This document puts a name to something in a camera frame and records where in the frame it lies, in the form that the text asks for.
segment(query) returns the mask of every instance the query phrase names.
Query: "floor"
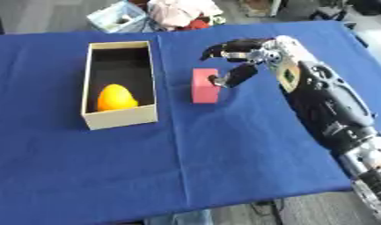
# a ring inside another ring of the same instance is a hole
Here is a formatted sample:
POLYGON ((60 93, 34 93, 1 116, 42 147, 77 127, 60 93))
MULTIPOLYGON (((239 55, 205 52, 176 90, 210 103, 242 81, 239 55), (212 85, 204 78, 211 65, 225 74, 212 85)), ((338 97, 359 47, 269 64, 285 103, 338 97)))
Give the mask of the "floor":
MULTIPOLYGON (((90 29, 85 15, 118 0, 5 0, 0 14, 7 33, 68 32, 90 29)), ((306 20, 317 0, 290 0, 275 18, 247 18, 237 0, 215 0, 230 24, 306 20)), ((369 44, 381 63, 381 16, 363 17, 351 11, 348 19, 358 22, 357 33, 369 44)), ((321 193, 287 198, 281 212, 287 225, 376 225, 379 224, 352 192, 321 193)), ((249 205, 212 210, 216 225, 269 225, 272 216, 259 216, 249 205)))

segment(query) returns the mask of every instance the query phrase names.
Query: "blue container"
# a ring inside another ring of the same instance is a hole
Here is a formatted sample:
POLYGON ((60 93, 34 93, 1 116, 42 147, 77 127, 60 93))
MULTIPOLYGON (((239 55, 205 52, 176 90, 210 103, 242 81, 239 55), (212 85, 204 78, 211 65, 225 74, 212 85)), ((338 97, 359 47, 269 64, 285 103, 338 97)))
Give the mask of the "blue container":
POLYGON ((112 4, 87 16, 89 22, 105 33, 142 32, 148 23, 148 15, 138 6, 127 1, 112 4))

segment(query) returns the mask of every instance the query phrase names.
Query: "blue cloth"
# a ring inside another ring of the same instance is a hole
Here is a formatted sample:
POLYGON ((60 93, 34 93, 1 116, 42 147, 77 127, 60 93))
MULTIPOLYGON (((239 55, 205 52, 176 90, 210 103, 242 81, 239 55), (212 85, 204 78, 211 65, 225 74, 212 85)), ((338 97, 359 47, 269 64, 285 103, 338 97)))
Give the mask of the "blue cloth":
POLYGON ((381 67, 334 22, 225 25, 181 33, 0 36, 0 224, 91 224, 347 190, 265 67, 217 105, 190 103, 213 44, 287 34, 379 112, 381 67), (80 116, 89 42, 150 40, 158 123, 89 131, 80 116))

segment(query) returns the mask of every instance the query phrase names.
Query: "cable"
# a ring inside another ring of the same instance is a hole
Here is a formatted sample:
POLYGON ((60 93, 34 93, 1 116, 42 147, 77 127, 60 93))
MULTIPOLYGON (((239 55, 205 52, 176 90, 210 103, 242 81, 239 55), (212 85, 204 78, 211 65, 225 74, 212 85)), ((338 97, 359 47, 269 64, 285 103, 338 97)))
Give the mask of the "cable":
POLYGON ((139 33, 142 33, 142 32, 143 32, 143 30, 146 28, 146 25, 148 24, 149 20, 150 20, 150 17, 147 16, 147 17, 145 18, 145 21, 143 22, 143 27, 141 27, 141 29, 139 30, 139 33))
POLYGON ((285 207, 284 199, 279 199, 280 201, 280 207, 277 206, 276 202, 274 200, 270 201, 262 201, 257 203, 251 203, 249 206, 252 208, 252 210, 260 217, 272 215, 274 216, 276 225, 283 225, 282 217, 280 216, 280 212, 285 207), (271 213, 262 213, 257 207, 264 207, 264 206, 271 206, 271 213))

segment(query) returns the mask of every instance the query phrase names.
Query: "white cloth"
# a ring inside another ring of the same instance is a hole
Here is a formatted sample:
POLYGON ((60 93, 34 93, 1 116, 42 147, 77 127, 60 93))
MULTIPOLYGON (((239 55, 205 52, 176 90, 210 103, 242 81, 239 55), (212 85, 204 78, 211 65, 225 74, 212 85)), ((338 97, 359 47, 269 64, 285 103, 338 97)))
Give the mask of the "white cloth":
POLYGON ((223 12, 212 0, 150 0, 149 15, 168 30, 187 26, 201 14, 205 17, 223 12))

